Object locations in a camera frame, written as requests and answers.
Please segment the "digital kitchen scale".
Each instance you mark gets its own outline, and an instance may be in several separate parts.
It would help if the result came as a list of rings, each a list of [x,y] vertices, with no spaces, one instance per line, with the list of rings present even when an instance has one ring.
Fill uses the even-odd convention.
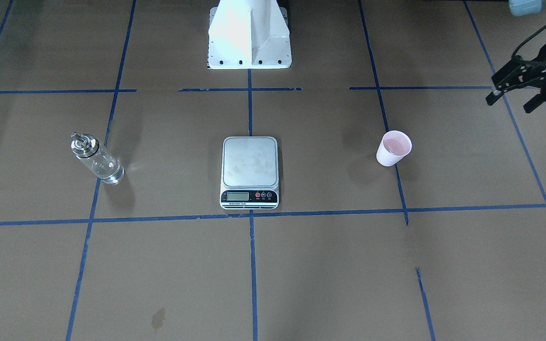
[[[271,136],[223,141],[219,205],[225,210],[272,210],[280,203],[279,147]]]

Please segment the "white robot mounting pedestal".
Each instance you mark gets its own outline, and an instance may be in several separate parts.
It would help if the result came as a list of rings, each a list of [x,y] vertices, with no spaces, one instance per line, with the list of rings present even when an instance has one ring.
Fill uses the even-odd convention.
[[[288,0],[221,0],[209,11],[208,36],[210,69],[292,65]]]

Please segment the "glass sauce dispenser bottle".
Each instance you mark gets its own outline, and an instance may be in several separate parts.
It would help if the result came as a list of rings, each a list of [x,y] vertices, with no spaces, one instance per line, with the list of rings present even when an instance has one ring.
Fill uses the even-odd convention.
[[[119,160],[97,138],[90,134],[70,134],[70,149],[98,179],[106,184],[117,184],[124,176]]]

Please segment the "pink paper cup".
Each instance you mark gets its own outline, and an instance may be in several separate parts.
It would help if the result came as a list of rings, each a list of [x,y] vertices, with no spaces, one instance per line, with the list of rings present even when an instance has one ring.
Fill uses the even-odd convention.
[[[412,151],[411,138],[400,130],[390,130],[382,136],[376,159],[382,166],[394,166]]]

